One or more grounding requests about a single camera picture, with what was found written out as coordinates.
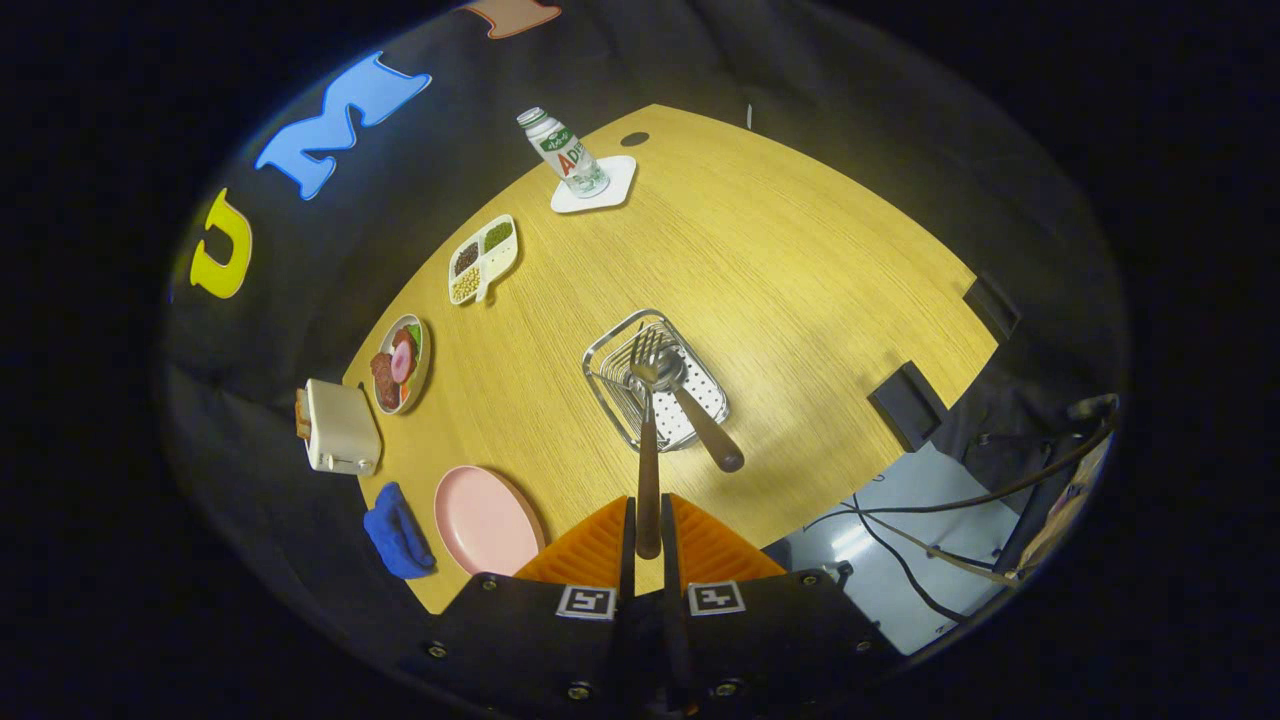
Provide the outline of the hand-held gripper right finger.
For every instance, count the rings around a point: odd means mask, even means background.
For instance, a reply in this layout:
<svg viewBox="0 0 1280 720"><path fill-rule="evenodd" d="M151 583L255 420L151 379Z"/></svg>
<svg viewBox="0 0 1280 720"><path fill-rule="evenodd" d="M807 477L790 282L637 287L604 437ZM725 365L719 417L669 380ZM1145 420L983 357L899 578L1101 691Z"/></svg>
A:
<svg viewBox="0 0 1280 720"><path fill-rule="evenodd" d="M787 571L690 501L660 505L666 702L680 717L805 717L902 662L846 593L850 569Z"/></svg>

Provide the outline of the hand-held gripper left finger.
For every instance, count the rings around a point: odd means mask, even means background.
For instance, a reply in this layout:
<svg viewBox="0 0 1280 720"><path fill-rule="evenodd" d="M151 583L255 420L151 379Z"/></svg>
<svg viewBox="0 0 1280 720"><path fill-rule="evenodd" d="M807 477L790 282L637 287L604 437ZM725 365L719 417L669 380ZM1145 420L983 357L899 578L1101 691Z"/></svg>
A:
<svg viewBox="0 0 1280 720"><path fill-rule="evenodd" d="M609 502L536 556L538 569L570 560L566 582L472 577L410 642L401 673L488 717L622 719L635 505Z"/></svg>

